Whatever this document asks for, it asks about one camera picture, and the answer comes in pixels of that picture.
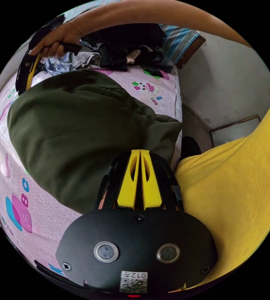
blue striped pillow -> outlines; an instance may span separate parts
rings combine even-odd
[[[163,50],[166,56],[176,64],[183,57],[192,42],[199,36],[199,33],[196,30],[170,25],[160,25],[160,27],[167,36],[164,39]]]

picture frame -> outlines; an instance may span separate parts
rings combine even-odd
[[[258,127],[260,122],[260,116],[255,115],[253,117],[210,130],[212,147],[214,148],[225,143],[247,137]]]

pile of clothes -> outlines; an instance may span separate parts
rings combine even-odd
[[[163,77],[160,70],[170,73],[171,60],[165,57],[163,38],[158,24],[125,24],[105,28],[80,40],[78,55],[67,53],[60,59],[41,60],[39,71],[58,75],[79,69],[109,69],[127,71],[128,65],[139,65],[152,76]]]

screw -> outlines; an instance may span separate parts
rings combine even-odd
[[[69,263],[64,262],[64,263],[62,264],[62,268],[63,268],[65,271],[71,271],[71,266],[70,266]]]
[[[134,216],[134,222],[137,224],[141,224],[144,221],[143,217],[141,215]]]
[[[206,273],[209,272],[209,270],[210,270],[210,267],[209,267],[209,266],[204,266],[204,267],[201,269],[201,273],[202,273],[202,274],[206,274]]]

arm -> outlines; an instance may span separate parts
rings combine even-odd
[[[90,10],[72,22],[82,35],[115,25],[160,23],[195,29],[251,47],[218,18],[176,0],[123,0]]]

